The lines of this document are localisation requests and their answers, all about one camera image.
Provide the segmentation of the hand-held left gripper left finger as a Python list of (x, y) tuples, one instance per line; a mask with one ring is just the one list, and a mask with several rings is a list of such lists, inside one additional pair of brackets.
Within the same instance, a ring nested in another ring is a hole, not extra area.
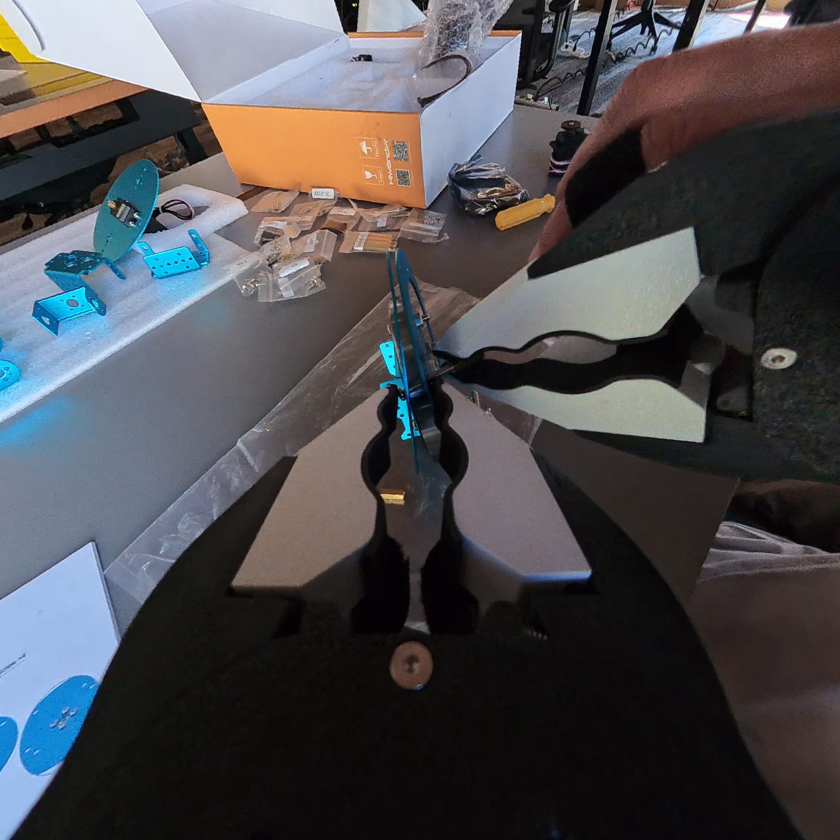
[(387, 387), (302, 448), (232, 581), (336, 606), (356, 632), (399, 632), (409, 564), (386, 527), (377, 483), (391, 467), (398, 391)]

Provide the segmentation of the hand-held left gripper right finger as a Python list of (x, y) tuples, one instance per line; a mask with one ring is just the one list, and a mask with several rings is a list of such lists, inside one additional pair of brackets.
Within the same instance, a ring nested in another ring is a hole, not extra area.
[(453, 386), (434, 391), (449, 478), (440, 536), (421, 569), (432, 634), (471, 634), (497, 602), (587, 585), (592, 567), (530, 446)]

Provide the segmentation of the blue round rotating base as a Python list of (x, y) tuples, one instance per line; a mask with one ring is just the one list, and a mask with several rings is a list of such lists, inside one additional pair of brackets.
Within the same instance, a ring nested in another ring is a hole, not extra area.
[(412, 444), (416, 470), (421, 451), (436, 461), (449, 478), (452, 449), (438, 426), (443, 404), (442, 384), (447, 367), (434, 352), (435, 338), (419, 283), (405, 253), (391, 248), (385, 256), (392, 300), (391, 349), (386, 355), (394, 370), (392, 383), (398, 389), (397, 417), (404, 425), (403, 439)]

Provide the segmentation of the grey desk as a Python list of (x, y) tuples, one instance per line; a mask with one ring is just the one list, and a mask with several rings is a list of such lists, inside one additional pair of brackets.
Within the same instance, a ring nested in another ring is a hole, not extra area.
[[(232, 285), (176, 314), (2, 425), (2, 596), (89, 542), (108, 566), (238, 445), (384, 299), (374, 257), (336, 257), (327, 289), (258, 304)], [(551, 424), (534, 447), (577, 477), (602, 469), (595, 499), (668, 574), (685, 602), (737, 481), (699, 465), (703, 444), (640, 438), (609, 455)]]

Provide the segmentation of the person's right hand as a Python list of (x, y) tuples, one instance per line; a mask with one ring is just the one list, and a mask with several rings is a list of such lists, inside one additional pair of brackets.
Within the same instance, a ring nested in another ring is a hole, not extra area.
[(534, 261), (572, 230), (565, 194), (573, 175), (627, 132), (648, 172), (741, 124), (836, 109), (839, 22), (767, 30), (646, 61), (628, 75), (572, 159)]

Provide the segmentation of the black servo motor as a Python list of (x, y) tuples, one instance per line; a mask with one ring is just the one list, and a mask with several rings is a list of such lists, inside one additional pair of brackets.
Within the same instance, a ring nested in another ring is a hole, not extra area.
[(589, 136), (589, 130), (577, 119), (562, 121), (560, 131), (549, 145), (551, 155), (549, 160), (549, 176), (562, 177), (571, 164), (576, 152)]

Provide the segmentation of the pile of small hardware bags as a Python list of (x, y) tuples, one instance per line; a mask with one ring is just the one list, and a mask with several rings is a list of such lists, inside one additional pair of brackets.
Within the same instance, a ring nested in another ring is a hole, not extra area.
[(437, 245), (448, 238), (444, 213), (400, 204), (362, 207), (327, 189), (263, 192), (246, 206), (258, 217), (255, 250), (231, 263), (225, 276), (259, 302), (325, 290), (323, 267), (337, 254), (390, 256), (404, 242)]

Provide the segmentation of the white foam sheet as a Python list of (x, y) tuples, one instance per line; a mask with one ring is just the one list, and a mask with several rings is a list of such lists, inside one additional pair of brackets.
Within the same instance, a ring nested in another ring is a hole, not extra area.
[(88, 281), (107, 314), (63, 323), (54, 336), (32, 318), (35, 301), (58, 292), (44, 272), (45, 263), (58, 253), (90, 249), (95, 221), (95, 213), (74, 217), (42, 236), (19, 239), (2, 253), (2, 359), (21, 371), (19, 381), (2, 391), (2, 421), (220, 288), (228, 282), (226, 268), (246, 254), (216, 231), (203, 238), (211, 258), (208, 266), (157, 280), (142, 255), (132, 251), (118, 263), (126, 280), (104, 266)]

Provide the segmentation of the white assembly guide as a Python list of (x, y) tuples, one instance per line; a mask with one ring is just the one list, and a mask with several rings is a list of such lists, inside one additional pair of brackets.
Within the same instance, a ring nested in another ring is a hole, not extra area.
[(90, 542), (1, 601), (1, 838), (77, 739), (119, 643)]

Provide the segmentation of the white foam block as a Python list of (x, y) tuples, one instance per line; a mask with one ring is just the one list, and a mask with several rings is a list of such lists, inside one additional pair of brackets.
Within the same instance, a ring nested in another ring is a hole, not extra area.
[(160, 194), (155, 205), (162, 207), (164, 203), (172, 200), (188, 203), (195, 212), (194, 218), (184, 221), (170, 214), (163, 214), (161, 224), (165, 226), (165, 230), (144, 236), (150, 240), (153, 249), (172, 247), (172, 245), (164, 245), (164, 242), (176, 243), (183, 238), (188, 238), (187, 232), (190, 229), (194, 229), (205, 238), (248, 213), (244, 203), (237, 198), (201, 186), (177, 185)]

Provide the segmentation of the orange cardboard box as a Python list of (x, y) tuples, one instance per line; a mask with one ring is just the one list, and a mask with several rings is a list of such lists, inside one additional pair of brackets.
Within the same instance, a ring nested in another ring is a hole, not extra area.
[(334, 2), (2, 1), (37, 57), (200, 102), (244, 184), (429, 207), (513, 108), (519, 32), (425, 69), (423, 36)]

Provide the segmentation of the teal round plate with servo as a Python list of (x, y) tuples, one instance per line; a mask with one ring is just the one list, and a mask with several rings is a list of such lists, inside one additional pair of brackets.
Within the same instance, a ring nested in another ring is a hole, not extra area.
[(131, 164), (110, 187), (98, 211), (93, 249), (116, 262), (140, 241), (149, 226), (160, 190), (152, 161)]

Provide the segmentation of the long wooden table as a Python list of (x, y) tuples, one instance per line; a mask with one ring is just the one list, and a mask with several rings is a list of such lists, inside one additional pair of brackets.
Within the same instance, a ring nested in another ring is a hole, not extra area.
[(2, 97), (2, 241), (94, 205), (120, 166), (150, 151), (164, 174), (204, 161), (197, 132), (213, 132), (200, 106), (159, 91), (105, 80), (52, 99)]

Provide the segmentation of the blue perforated U bracket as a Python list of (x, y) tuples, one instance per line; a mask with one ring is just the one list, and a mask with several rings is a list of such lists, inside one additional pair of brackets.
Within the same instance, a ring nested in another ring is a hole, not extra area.
[(194, 248), (181, 246), (156, 253), (146, 242), (137, 243), (136, 249), (142, 255), (143, 262), (149, 268), (153, 278), (174, 277), (200, 270), (209, 264), (211, 258), (201, 235), (192, 228), (187, 233)]

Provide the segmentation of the dark teal bracket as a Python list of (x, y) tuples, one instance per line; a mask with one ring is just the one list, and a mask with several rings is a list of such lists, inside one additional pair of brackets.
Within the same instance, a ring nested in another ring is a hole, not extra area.
[(61, 291), (68, 292), (87, 288), (85, 277), (102, 266), (110, 268), (117, 278), (127, 279), (114, 261), (102, 253), (78, 249), (57, 254), (45, 263), (44, 272)]

